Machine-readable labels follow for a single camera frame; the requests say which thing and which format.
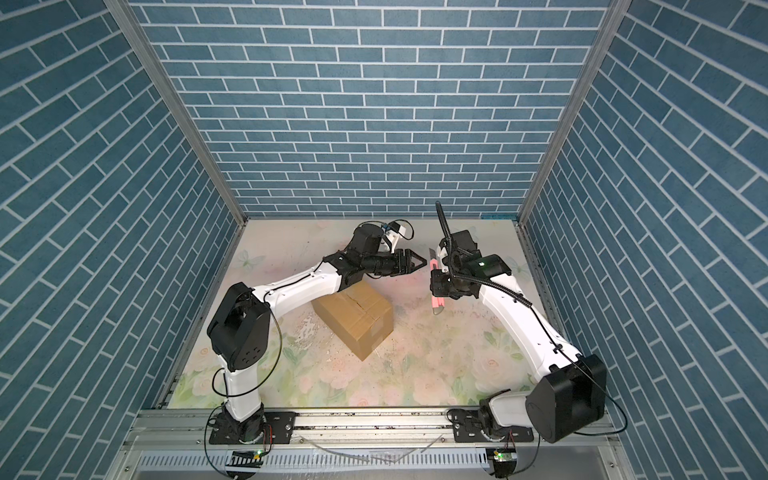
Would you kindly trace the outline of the pink utility knife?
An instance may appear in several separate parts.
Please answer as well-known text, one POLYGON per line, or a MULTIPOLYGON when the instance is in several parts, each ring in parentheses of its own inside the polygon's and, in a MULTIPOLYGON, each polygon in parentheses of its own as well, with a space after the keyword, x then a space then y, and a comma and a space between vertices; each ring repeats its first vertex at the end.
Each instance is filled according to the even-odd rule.
POLYGON ((433 248, 429 249, 429 267, 432 313, 437 316, 445 308, 445 300, 442 293, 446 271, 443 268, 442 261, 438 258, 437 252, 433 248))

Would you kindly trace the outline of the brown cardboard express box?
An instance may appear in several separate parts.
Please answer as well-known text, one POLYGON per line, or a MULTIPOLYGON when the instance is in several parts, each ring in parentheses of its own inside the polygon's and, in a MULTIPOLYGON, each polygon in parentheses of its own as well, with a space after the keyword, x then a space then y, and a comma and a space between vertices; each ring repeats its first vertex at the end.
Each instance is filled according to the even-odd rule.
POLYGON ((311 304, 320 319, 361 361, 394 330, 392 304, 366 281, 311 304))

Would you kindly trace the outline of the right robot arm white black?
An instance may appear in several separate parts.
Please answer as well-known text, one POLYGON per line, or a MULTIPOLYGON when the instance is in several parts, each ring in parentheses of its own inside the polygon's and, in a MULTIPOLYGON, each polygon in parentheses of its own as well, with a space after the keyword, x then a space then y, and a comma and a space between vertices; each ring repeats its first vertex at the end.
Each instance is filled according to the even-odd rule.
POLYGON ((499 256, 444 250, 430 255, 432 295, 478 299, 500 321, 531 369, 530 392, 499 389, 480 402, 487 432, 527 427, 555 443, 604 416, 606 365, 594 354, 583 355, 542 317, 499 256))

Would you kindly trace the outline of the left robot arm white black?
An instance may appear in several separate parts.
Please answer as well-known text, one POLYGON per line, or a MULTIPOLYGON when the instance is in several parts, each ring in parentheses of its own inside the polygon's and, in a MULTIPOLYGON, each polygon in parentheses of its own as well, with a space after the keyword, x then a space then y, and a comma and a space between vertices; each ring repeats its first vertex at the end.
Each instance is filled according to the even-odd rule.
POLYGON ((326 295, 341 292, 365 276, 374 278, 412 274, 428 261, 397 246, 413 228, 403 220, 388 224, 363 222, 349 243, 314 267, 291 277, 259 286, 231 285, 207 327, 218 357, 224 389, 224 412, 238 424, 260 421, 263 402, 257 363, 265 354, 271 327, 282 315, 326 295))

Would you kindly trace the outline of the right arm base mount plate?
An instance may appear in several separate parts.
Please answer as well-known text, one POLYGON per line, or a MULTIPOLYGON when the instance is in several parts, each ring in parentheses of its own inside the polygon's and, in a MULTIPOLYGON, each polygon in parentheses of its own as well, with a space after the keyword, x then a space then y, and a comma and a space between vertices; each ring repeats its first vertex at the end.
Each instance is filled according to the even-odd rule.
POLYGON ((456 443, 532 442, 533 430, 524 426, 501 426, 483 408, 450 408, 445 412, 456 443))

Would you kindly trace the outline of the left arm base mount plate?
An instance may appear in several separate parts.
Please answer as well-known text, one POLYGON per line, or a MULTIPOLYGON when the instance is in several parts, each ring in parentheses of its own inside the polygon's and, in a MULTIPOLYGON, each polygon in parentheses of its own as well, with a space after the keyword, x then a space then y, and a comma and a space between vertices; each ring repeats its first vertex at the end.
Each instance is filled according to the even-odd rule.
POLYGON ((207 440, 213 445, 289 444, 297 413, 259 410, 243 421, 237 421, 224 409, 207 423, 207 440))

